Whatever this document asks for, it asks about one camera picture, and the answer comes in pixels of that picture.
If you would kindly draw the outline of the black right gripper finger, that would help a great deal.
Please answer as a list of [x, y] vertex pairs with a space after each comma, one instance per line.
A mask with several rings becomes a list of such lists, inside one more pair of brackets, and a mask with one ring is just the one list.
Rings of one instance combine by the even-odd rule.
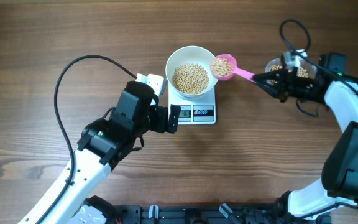
[[264, 83], [264, 82], [256, 82], [255, 83], [259, 88], [261, 88], [264, 92], [268, 93], [271, 97], [276, 99], [281, 99], [282, 96], [282, 84], [276, 83], [274, 85]]
[[252, 80], [256, 83], [267, 82], [269, 80], [277, 81], [282, 74], [282, 69], [273, 70], [265, 73], [255, 74], [252, 77]]

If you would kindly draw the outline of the pink plastic measuring scoop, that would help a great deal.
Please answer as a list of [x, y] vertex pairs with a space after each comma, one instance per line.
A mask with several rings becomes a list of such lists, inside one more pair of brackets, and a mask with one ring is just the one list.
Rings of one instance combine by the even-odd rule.
[[221, 55], [218, 55], [216, 56], [215, 58], [225, 58], [229, 61], [229, 63], [232, 65], [232, 67], [234, 68], [234, 70], [232, 71], [232, 74], [231, 75], [228, 75], [226, 77], [214, 77], [217, 78], [218, 80], [229, 80], [233, 77], [235, 77], [236, 75], [242, 77], [242, 78], [245, 78], [246, 80], [249, 80], [249, 81], [253, 81], [252, 80], [252, 77], [253, 77], [253, 73], [251, 72], [248, 72], [248, 71], [245, 71], [243, 69], [240, 69], [238, 66], [237, 66], [237, 61], [236, 59], [231, 55], [231, 54], [221, 54]]

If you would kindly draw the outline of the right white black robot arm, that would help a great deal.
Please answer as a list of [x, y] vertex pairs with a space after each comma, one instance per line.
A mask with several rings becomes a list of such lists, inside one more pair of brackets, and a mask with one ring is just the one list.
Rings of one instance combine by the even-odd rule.
[[358, 78], [345, 74], [346, 56], [322, 54], [314, 78], [298, 76], [304, 53], [285, 52], [283, 68], [252, 75], [258, 87], [285, 102], [289, 97], [327, 106], [342, 135], [324, 163], [321, 178], [275, 202], [272, 216], [281, 222], [317, 222], [325, 213], [347, 207], [358, 210]]

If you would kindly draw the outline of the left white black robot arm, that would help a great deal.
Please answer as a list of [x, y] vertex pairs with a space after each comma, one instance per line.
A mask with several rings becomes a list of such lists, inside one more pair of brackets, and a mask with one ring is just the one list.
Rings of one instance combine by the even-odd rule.
[[132, 151], [147, 131], [177, 131], [181, 108], [158, 105], [145, 83], [129, 81], [117, 106], [87, 125], [73, 158], [22, 223], [68, 223], [87, 196]]

